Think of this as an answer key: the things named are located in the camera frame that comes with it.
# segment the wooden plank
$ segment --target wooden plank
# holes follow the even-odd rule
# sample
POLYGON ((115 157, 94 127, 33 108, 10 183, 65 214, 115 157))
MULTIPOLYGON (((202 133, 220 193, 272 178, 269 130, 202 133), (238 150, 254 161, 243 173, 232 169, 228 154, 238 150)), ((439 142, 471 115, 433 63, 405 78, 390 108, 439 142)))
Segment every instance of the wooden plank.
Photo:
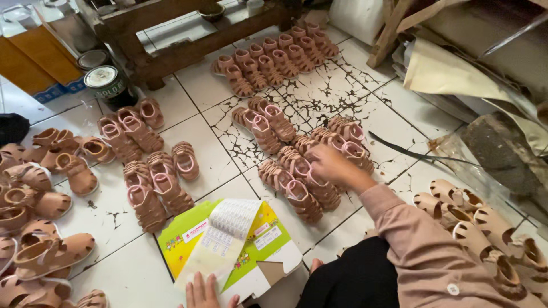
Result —
POLYGON ((373 47, 371 55, 367 60, 367 65, 371 68, 379 66, 384 58, 394 47, 394 42, 398 36, 396 29, 403 17, 407 13, 407 10, 413 5, 416 0, 399 0, 394 12, 390 16, 390 19, 386 23, 383 32, 381 33, 379 40, 373 47))
POLYGON ((428 7, 426 7, 423 10, 420 10, 416 12, 415 14, 405 18, 400 22, 398 29, 396 32, 400 33, 403 32, 429 18, 434 17, 437 13, 439 13, 441 10, 443 10, 446 7, 450 7, 452 5, 468 2, 470 0, 440 0, 428 7))

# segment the metal can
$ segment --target metal can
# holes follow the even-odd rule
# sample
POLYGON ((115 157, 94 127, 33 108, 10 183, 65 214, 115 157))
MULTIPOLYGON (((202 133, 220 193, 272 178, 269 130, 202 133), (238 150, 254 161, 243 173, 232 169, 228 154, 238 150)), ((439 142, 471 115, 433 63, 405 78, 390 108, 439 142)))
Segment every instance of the metal can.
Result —
POLYGON ((112 111, 137 104, 137 95, 114 66, 102 65, 90 70, 84 76, 84 83, 112 111))

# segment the white tile floor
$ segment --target white tile floor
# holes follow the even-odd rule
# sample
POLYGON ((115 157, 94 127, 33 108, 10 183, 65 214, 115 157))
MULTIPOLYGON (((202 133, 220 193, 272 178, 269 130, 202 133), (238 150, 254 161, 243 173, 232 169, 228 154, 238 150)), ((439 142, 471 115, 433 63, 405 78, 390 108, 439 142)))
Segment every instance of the white tile floor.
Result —
MULTIPOLYGON (((189 14, 139 33, 139 38, 146 44, 147 51, 152 52, 177 39, 195 39, 217 31, 227 22, 245 18, 236 2, 224 0, 224 3, 229 15, 215 25, 189 14), (198 31, 192 32, 189 24, 199 25, 198 31)), ((277 90, 259 93, 280 106, 301 133, 340 114, 360 121, 365 130, 383 139, 414 152, 427 153, 429 138, 453 132, 462 125, 413 92, 404 90, 389 64, 378 70, 370 69, 366 65, 370 47, 336 28, 330 27, 327 32, 341 49, 340 59, 328 60, 297 80, 285 81, 277 90)), ((356 244, 366 229, 374 226, 372 219, 362 208, 358 196, 346 193, 340 207, 326 213, 316 226, 302 223, 287 201, 258 178, 257 165, 268 159, 268 155, 260 151, 251 135, 237 129, 230 120, 231 111, 245 106, 247 99, 233 96, 227 82, 209 72, 211 62, 220 54, 232 54, 237 47, 246 48, 251 42, 276 35, 275 27, 267 28, 167 76, 164 88, 143 92, 156 98, 164 113, 165 125, 157 129, 165 139, 164 149, 169 151, 175 143, 185 140, 196 151, 201 175, 197 181, 181 182, 192 198, 197 203, 226 197, 268 201, 301 250, 304 264, 310 266, 313 258, 331 261, 340 248, 356 244)), ((23 142, 25 146, 30 146, 34 134, 48 127, 98 136, 95 122, 109 112, 87 92, 41 105, 9 81, 0 79, 0 82, 1 109, 18 112, 31 121, 31 131, 23 142)), ((416 192, 428 191, 430 181, 436 178, 467 187, 441 164, 417 161, 372 140, 367 147, 375 163, 375 178, 389 184, 405 201, 409 202, 416 192)), ((155 237, 141 232, 127 204, 122 165, 119 162, 95 165, 92 171, 99 178, 99 189, 84 198, 73 195, 72 210, 56 222, 64 236, 89 232, 96 238, 98 249, 75 266, 71 275, 75 287, 73 299, 100 288, 107 293, 113 307, 176 307, 181 295, 172 286, 155 237)), ((65 178, 56 176, 54 181, 56 190, 72 195, 65 178)), ((538 223, 532 223, 505 204, 493 206, 517 227, 516 234, 529 233, 548 250, 548 242, 535 233, 538 223)), ((262 307, 294 307, 307 278, 307 268, 301 266, 253 301, 262 307)))

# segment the printed label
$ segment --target printed label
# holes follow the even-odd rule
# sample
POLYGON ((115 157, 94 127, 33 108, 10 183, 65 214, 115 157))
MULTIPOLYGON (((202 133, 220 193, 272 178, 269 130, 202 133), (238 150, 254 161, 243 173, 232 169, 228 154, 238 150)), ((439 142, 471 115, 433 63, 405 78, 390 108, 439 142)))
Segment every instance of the printed label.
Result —
POLYGON ((197 237, 200 233, 202 233, 207 226, 209 225, 209 220, 206 218, 196 226, 192 227, 190 230, 185 232, 182 235, 182 240, 185 241, 185 243, 190 242, 191 239, 197 237))

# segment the wooden table leg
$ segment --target wooden table leg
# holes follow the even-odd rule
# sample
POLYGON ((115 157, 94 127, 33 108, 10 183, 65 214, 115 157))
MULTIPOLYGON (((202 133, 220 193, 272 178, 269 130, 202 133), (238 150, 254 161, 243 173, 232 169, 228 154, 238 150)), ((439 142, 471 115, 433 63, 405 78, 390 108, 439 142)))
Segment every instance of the wooden table leg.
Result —
POLYGON ((369 60, 367 60, 367 65, 371 68, 376 68, 379 66, 384 58, 394 47, 398 33, 396 29, 398 28, 399 23, 402 21, 403 17, 407 13, 407 10, 413 5, 416 0, 399 0, 398 4, 394 8, 394 12, 390 16, 389 21, 386 23, 382 34, 379 37, 379 40, 373 47, 369 60))

